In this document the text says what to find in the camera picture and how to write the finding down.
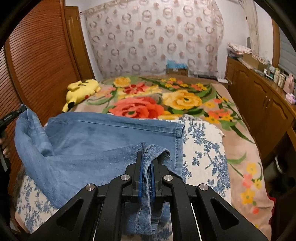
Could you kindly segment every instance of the patterned curtain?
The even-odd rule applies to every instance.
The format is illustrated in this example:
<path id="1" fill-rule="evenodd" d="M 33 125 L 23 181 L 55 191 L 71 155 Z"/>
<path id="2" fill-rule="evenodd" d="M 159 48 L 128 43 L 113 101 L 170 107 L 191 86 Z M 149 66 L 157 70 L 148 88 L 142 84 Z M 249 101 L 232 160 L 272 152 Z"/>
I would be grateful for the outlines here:
<path id="1" fill-rule="evenodd" d="M 258 30 L 258 16 L 253 0 L 238 0 L 243 7 L 250 31 L 251 49 L 254 54 L 260 55 L 260 42 L 259 42 L 259 30 Z"/>
<path id="2" fill-rule="evenodd" d="M 105 78 L 163 74 L 166 60 L 217 75 L 224 24 L 215 0 L 119 0 L 84 11 Z"/>

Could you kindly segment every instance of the blue denim pants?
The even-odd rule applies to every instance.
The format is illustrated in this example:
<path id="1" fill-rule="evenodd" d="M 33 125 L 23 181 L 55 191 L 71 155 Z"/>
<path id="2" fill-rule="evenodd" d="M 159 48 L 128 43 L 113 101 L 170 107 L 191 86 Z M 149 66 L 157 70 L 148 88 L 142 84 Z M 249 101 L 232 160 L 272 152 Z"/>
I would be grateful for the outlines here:
<path id="1" fill-rule="evenodd" d="M 50 118 L 45 128 L 30 109 L 17 119 L 15 146 L 26 173 L 49 201 L 62 207 L 86 184 L 109 183 L 124 174 L 143 152 L 143 197 L 126 204 L 125 233 L 152 235 L 162 206 L 150 203 L 148 167 L 162 155 L 162 164 L 180 175 L 184 125 L 91 112 L 68 112 Z"/>

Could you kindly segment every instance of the silver screw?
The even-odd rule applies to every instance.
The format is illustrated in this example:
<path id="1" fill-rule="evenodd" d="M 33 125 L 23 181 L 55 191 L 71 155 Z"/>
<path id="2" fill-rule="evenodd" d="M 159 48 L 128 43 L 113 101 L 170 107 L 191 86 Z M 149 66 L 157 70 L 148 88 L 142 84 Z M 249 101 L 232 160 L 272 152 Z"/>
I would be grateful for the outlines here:
<path id="1" fill-rule="evenodd" d="M 204 184 L 204 183 L 200 184 L 199 187 L 200 187 L 200 190 L 202 190 L 202 191 L 206 191 L 206 190 L 209 189 L 209 186 L 207 184 Z"/>
<path id="2" fill-rule="evenodd" d="M 94 190 L 94 184 L 87 184 L 87 185 L 85 186 L 85 189 L 86 189 L 87 191 L 92 191 L 92 190 Z"/>
<path id="3" fill-rule="evenodd" d="M 165 175 L 165 176 L 164 176 L 164 179 L 165 179 L 166 181 L 171 181 L 171 180 L 173 179 L 173 176 L 171 176 L 171 175 Z"/>
<path id="4" fill-rule="evenodd" d="M 129 175 L 123 174 L 120 178 L 121 180 L 127 181 L 129 179 Z"/>

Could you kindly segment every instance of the bed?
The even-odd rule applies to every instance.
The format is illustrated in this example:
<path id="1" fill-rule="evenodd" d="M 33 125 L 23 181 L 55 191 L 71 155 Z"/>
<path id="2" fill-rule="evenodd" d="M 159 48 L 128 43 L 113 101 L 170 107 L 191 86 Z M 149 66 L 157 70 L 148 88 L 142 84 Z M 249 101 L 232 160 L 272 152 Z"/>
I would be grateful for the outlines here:
<path id="1" fill-rule="evenodd" d="M 266 193 L 258 149 L 223 85 L 212 80 L 164 75 L 110 78 L 100 86 L 101 91 L 72 111 L 183 121 L 184 182 L 206 182 L 271 239 L 269 221 L 274 203 Z M 205 144 L 202 139 L 210 141 Z M 15 196 L 16 215 L 30 232 L 57 211 L 23 170 L 17 179 Z M 159 230 L 157 238 L 172 240 L 170 222 Z"/>

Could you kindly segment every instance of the yellow stuffed toy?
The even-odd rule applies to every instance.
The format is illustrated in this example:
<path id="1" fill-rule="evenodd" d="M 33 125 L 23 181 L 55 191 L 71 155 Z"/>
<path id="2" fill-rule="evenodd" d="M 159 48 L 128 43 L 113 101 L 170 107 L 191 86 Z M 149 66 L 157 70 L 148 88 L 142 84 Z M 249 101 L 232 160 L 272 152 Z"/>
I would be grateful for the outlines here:
<path id="1" fill-rule="evenodd" d="M 91 95 L 100 91 L 101 87 L 96 80 L 86 80 L 84 82 L 78 81 L 68 85 L 68 92 L 66 95 L 67 103 L 64 105 L 62 112 L 67 112 L 74 105 L 81 103 Z"/>

